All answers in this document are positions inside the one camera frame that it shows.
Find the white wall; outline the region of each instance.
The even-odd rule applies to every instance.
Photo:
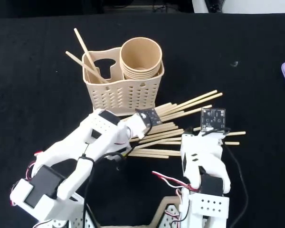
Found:
[[[285,0],[225,0],[222,11],[248,14],[285,13]]]

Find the wooden stick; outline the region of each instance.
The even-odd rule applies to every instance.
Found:
[[[198,131],[200,131],[200,129],[201,129],[201,127],[195,127],[195,128],[193,128],[193,131],[198,132]]]
[[[87,69],[88,72],[90,72],[93,76],[97,77],[101,83],[108,83],[103,77],[101,77],[98,73],[96,73],[94,70],[92,70],[90,67],[88,67],[86,64],[80,61],[79,58],[74,56],[73,54],[66,51],[66,54],[75,62],[77,62],[79,65],[83,66],[85,69]]]
[[[89,60],[91,66],[92,66],[92,69],[93,69],[95,72],[97,72],[97,74],[100,76],[100,74],[98,73],[98,71],[97,71],[97,69],[96,69],[96,66],[95,66],[95,64],[94,64],[94,61],[92,60],[91,55],[90,55],[88,49],[86,48],[86,45],[85,45],[83,39],[81,38],[81,35],[79,34],[79,32],[78,32],[78,30],[77,30],[76,28],[74,28],[74,32],[75,32],[75,34],[76,34],[76,36],[77,36],[77,39],[78,39],[78,41],[79,41],[79,43],[80,43],[82,49],[83,49],[84,52],[85,52],[85,55],[86,55],[87,59]]]
[[[225,144],[229,146],[238,146],[239,142],[225,142]]]
[[[154,142],[149,142],[149,143],[146,143],[146,144],[143,144],[143,145],[139,145],[139,146],[136,146],[135,149],[141,149],[141,148],[146,148],[148,146],[153,146],[153,145],[156,145],[160,142],[165,142],[165,141],[178,141],[178,140],[181,140],[181,137],[178,137],[178,138],[169,138],[169,139],[161,139],[161,140],[157,140],[157,141],[154,141]]]
[[[147,143],[147,142],[151,142],[151,141],[155,141],[155,140],[165,139],[165,138],[169,138],[169,137],[172,137],[172,136],[180,135],[180,134],[183,134],[183,133],[184,133],[184,130],[181,129],[181,131],[179,131],[179,132],[175,132],[175,133],[171,133],[171,134],[167,134],[167,135],[162,135],[162,136],[158,136],[158,137],[153,137],[153,138],[150,138],[150,139],[141,140],[139,143]]]
[[[175,108],[176,106],[177,106],[177,104],[172,104],[169,107],[166,107],[166,108],[163,108],[163,109],[160,109],[160,110],[156,111],[156,113],[157,113],[158,116],[161,116],[163,113],[168,112],[169,110]]]
[[[172,114],[170,114],[170,115],[161,116],[161,119],[162,119],[162,118],[170,118],[170,117],[173,117],[173,116],[182,114],[182,113],[184,113],[184,112],[185,112],[185,111],[179,111],[179,112],[176,112],[176,113],[172,113]]]
[[[151,131],[153,131],[154,129],[157,130],[157,129],[171,127],[171,126],[175,126],[175,123],[173,123],[173,122],[163,123],[163,124],[152,127]]]
[[[162,132],[162,133],[157,133],[157,134],[151,134],[151,135],[147,135],[144,137],[145,139],[151,139],[151,138],[157,138],[159,136],[163,136],[163,135],[168,135],[168,134],[172,134],[172,133],[178,133],[178,132],[184,132],[183,129],[177,129],[177,130],[172,130],[172,131],[167,131],[167,132]]]
[[[207,106],[204,106],[202,108],[211,108],[212,105],[207,105]],[[196,108],[196,109],[193,109],[191,111],[188,111],[188,112],[184,112],[182,114],[179,114],[178,116],[176,117],[170,117],[170,118],[163,118],[161,121],[162,122],[165,122],[165,121],[168,121],[168,120],[172,120],[172,119],[176,119],[176,118],[179,118],[179,117],[182,117],[182,116],[186,116],[186,115],[190,115],[190,114],[193,114],[193,113],[198,113],[201,111],[202,108]]]
[[[244,135],[246,132],[230,132],[226,134],[226,136],[234,136],[234,135]]]
[[[195,106],[195,105],[198,105],[198,104],[200,104],[200,103],[204,103],[204,102],[206,102],[206,101],[212,100],[212,99],[217,98],[217,97],[222,96],[222,95],[223,95],[223,93],[219,93],[219,94],[215,94],[215,95],[209,96],[209,97],[204,98],[204,99],[201,99],[201,100],[199,100],[199,101],[190,103],[190,104],[188,104],[188,105],[186,105],[186,106],[177,107],[177,108],[175,108],[175,109],[173,109],[173,110],[170,110],[170,111],[168,111],[168,112],[165,112],[163,115],[168,115],[168,114],[171,114],[171,113],[175,113],[175,112],[178,112],[178,111],[181,111],[181,110],[184,110],[184,109],[193,107],[193,106]]]
[[[188,101],[186,101],[186,102],[184,102],[184,103],[179,104],[176,108],[180,108],[180,107],[186,106],[186,105],[188,105],[188,104],[190,104],[190,103],[193,103],[193,102],[195,102],[195,101],[198,101],[198,100],[200,100],[200,99],[203,99],[203,98],[205,98],[205,97],[207,97],[207,96],[216,94],[217,92],[218,92],[217,90],[213,90],[213,91],[211,91],[211,92],[209,92],[209,93],[206,93],[206,94],[203,94],[203,95],[201,95],[201,96],[195,97],[195,98],[193,98],[193,99],[191,99],[191,100],[188,100]]]
[[[159,133],[166,133],[166,134],[170,134],[171,132],[173,132],[172,130],[174,129],[178,129],[178,126],[172,126],[172,127],[167,127],[167,128],[164,128],[164,129],[159,129],[158,131],[156,132],[149,132],[148,136],[145,136],[144,139],[149,139],[149,138],[152,138],[152,137],[156,137],[156,136],[159,136],[158,134]],[[135,141],[138,141],[139,138],[135,137],[135,138],[132,138],[130,140],[130,142],[135,142]]]
[[[167,155],[167,156],[180,156],[181,155],[181,153],[179,151],[157,150],[157,149],[139,149],[139,150],[134,150],[132,153]]]
[[[161,145],[181,145],[181,142],[160,142]]]
[[[169,158],[167,155],[154,155],[154,154],[144,154],[144,153],[130,153],[128,156],[131,157],[144,157],[144,158]]]
[[[156,133],[160,133],[160,132],[171,131],[171,130],[175,130],[175,129],[178,129],[178,126],[168,126],[168,127],[165,127],[165,128],[158,128],[158,129],[155,129],[155,130],[152,129],[149,132],[148,135],[156,134]]]
[[[166,109],[167,107],[171,106],[172,103],[166,103],[166,104],[163,104],[163,105],[160,105],[158,107],[155,107],[155,111],[159,111],[159,110],[163,110],[163,109]]]

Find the basket hole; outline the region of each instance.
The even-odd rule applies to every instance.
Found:
[[[109,58],[99,59],[94,62],[95,66],[99,68],[101,77],[104,79],[111,79],[110,67],[115,63],[115,60]]]

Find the cup rim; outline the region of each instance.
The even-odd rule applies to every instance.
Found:
[[[160,51],[160,58],[159,58],[159,60],[157,61],[157,63],[156,63],[154,66],[152,66],[151,68],[146,69],[146,70],[136,70],[136,69],[133,69],[133,68],[129,67],[128,65],[126,65],[125,62],[123,61],[123,58],[122,58],[122,50],[123,50],[123,47],[124,47],[128,42],[130,42],[130,41],[132,41],[132,40],[135,40],[135,39],[147,39],[147,40],[153,42],[153,43],[158,47],[158,49],[159,49],[159,51]],[[162,60],[162,49],[161,49],[161,46],[160,46],[157,42],[155,42],[154,40],[152,40],[152,39],[150,39],[150,38],[147,38],[147,37],[134,37],[134,38],[132,38],[132,39],[127,40],[127,41],[124,42],[124,44],[121,46],[120,52],[119,52],[119,61],[120,61],[120,64],[125,65],[125,67],[127,67],[128,69],[130,69],[130,70],[132,70],[132,71],[134,71],[134,72],[136,72],[136,73],[145,73],[145,72],[154,70],[158,65],[161,64],[161,62],[162,62],[161,60]]]

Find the black cable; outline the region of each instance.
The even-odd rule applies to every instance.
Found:
[[[95,165],[98,164],[102,159],[104,159],[107,156],[116,156],[116,155],[119,156],[122,160],[125,160],[125,158],[119,152],[106,153],[106,154],[100,156],[97,161],[93,161],[92,159],[88,159],[93,163],[93,166],[92,166],[92,170],[91,170],[90,175],[89,175],[88,183],[85,186],[84,211],[83,211],[83,215],[82,215],[82,220],[83,220],[82,228],[86,227],[86,220],[85,219],[86,219],[86,209],[87,209],[87,202],[86,202],[87,201],[87,193],[89,192],[89,187],[90,187],[90,184],[92,182],[92,178],[93,178],[94,170],[95,170]]]
[[[143,115],[142,115],[140,112],[137,112],[137,113],[138,113],[138,115],[141,117],[141,119],[143,119]],[[149,129],[147,130],[147,132],[146,132],[145,135],[147,135],[147,134],[151,131],[151,129],[152,129],[152,120],[151,120],[151,117],[150,117],[149,115],[146,115],[146,116],[147,116],[148,119],[149,119],[150,127],[149,127]],[[91,182],[92,182],[92,177],[93,177],[93,175],[94,175],[95,165],[98,164],[102,159],[104,159],[104,158],[107,157],[107,156],[116,156],[116,155],[117,155],[118,157],[121,158],[122,161],[125,161],[125,157],[128,156],[128,155],[134,150],[135,146],[132,147],[131,150],[130,150],[125,156],[123,156],[123,155],[122,155],[121,153],[119,153],[119,152],[110,152],[110,153],[105,153],[104,155],[100,156],[96,161],[93,161],[92,159],[89,159],[89,160],[93,163],[93,166],[92,166],[92,170],[91,170],[91,172],[90,172],[89,181],[88,181],[88,183],[86,184],[86,187],[85,187],[84,211],[83,211],[83,216],[82,216],[82,219],[83,219],[82,228],[85,228],[85,226],[86,226],[86,220],[85,220],[85,219],[86,219],[86,208],[87,208],[86,199],[87,199],[87,193],[88,193],[88,190],[89,190],[89,186],[90,186],[90,184],[91,184]]]
[[[237,169],[238,169],[238,173],[239,173],[239,176],[240,176],[240,179],[241,179],[241,182],[242,182],[242,185],[243,185],[243,189],[244,189],[244,194],[245,194],[245,204],[244,204],[244,207],[242,209],[242,211],[239,213],[239,215],[236,217],[236,219],[231,223],[230,225],[230,228],[233,228],[236,223],[242,218],[242,216],[245,214],[246,210],[247,210],[247,207],[248,207],[248,202],[249,202],[249,196],[248,196],[248,192],[247,192],[247,188],[246,188],[246,184],[245,184],[245,181],[244,181],[244,178],[243,178],[243,173],[242,173],[242,169],[241,169],[241,166],[238,162],[238,160],[235,158],[235,156],[233,155],[232,151],[230,150],[230,148],[224,143],[224,146],[226,147],[230,157],[234,160],[234,162],[236,163],[237,165]]]
[[[182,221],[184,221],[184,220],[187,218],[188,214],[189,214],[189,209],[190,209],[190,200],[189,200],[189,202],[188,202],[188,210],[187,210],[186,216],[185,216],[184,218],[182,218],[181,220],[173,220],[173,221],[170,223],[170,228],[172,228],[173,222],[182,222]]]

